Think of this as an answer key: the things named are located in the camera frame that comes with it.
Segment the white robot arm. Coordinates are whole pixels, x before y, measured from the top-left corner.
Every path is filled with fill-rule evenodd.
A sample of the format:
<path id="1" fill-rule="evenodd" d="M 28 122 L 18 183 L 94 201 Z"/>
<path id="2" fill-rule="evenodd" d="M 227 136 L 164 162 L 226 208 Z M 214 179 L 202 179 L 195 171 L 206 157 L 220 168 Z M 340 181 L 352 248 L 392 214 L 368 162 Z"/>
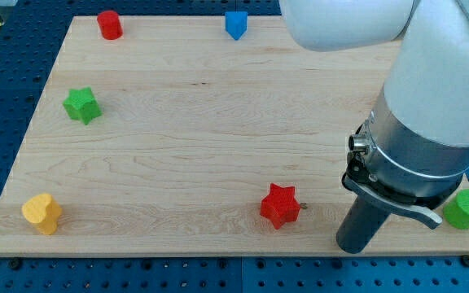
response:
<path id="1" fill-rule="evenodd" d="M 369 116 L 348 140 L 346 229 L 391 214 L 435 228 L 469 168 L 468 1 L 282 1 L 292 38 L 333 51 L 401 41 Z"/>

